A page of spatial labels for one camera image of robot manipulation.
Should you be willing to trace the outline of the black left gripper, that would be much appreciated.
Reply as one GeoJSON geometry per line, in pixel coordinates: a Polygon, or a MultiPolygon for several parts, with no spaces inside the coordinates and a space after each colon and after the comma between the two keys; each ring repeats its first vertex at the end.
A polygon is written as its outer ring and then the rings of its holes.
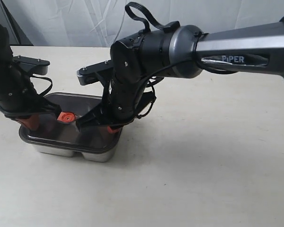
{"type": "Polygon", "coordinates": [[[19,111],[7,111],[0,105],[0,112],[6,118],[16,120],[27,129],[36,131],[39,127],[39,114],[50,114],[57,119],[62,109],[58,104],[50,102],[45,97],[39,97],[35,103],[29,104],[28,107],[19,111]]]}

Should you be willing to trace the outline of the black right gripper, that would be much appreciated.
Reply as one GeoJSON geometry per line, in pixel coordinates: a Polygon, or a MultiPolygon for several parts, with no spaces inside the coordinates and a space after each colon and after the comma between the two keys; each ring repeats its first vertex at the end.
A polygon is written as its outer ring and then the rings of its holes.
{"type": "Polygon", "coordinates": [[[109,102],[108,96],[102,96],[101,102],[93,107],[88,113],[76,120],[76,127],[79,131],[85,131],[92,127],[107,127],[107,131],[111,134],[118,133],[122,127],[130,124],[134,119],[145,117],[150,110],[145,114],[141,114],[142,110],[150,105],[152,109],[156,96],[154,91],[144,92],[136,107],[129,107],[130,115],[124,120],[117,119],[113,114],[112,105],[109,102]]]}

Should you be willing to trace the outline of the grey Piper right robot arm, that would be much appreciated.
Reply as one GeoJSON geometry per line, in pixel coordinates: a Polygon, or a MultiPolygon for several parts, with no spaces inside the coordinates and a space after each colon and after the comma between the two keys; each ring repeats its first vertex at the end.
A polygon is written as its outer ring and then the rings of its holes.
{"type": "Polygon", "coordinates": [[[280,21],[208,34],[194,25],[136,33],[110,47],[110,59],[78,71],[81,85],[100,82],[101,103],[76,121],[79,130],[108,126],[118,129],[143,118],[156,100],[164,78],[192,79],[202,71],[237,72],[284,78],[284,17],[280,21]]]}

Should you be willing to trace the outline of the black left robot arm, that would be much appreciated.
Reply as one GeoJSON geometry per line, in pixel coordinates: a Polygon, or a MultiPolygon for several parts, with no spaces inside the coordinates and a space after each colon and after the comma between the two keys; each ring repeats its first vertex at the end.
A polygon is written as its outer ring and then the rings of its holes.
{"type": "Polygon", "coordinates": [[[61,107],[45,98],[53,86],[38,93],[31,81],[36,78],[52,83],[46,77],[49,65],[46,60],[14,56],[8,30],[0,24],[0,112],[6,118],[35,131],[39,127],[40,115],[59,117],[61,107]]]}

